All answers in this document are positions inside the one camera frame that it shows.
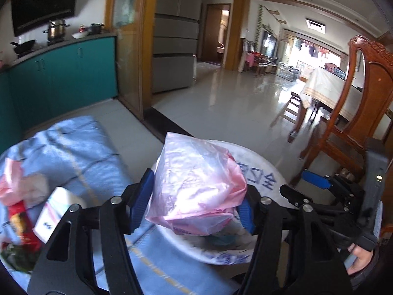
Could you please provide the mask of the right hand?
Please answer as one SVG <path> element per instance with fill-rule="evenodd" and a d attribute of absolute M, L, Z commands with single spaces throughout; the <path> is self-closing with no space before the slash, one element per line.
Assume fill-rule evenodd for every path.
<path fill-rule="evenodd" d="M 374 253 L 373 251 L 364 250 L 355 244 L 351 244 L 348 251 L 356 257 L 353 264 L 347 269 L 349 275 L 355 274 L 369 265 Z"/>

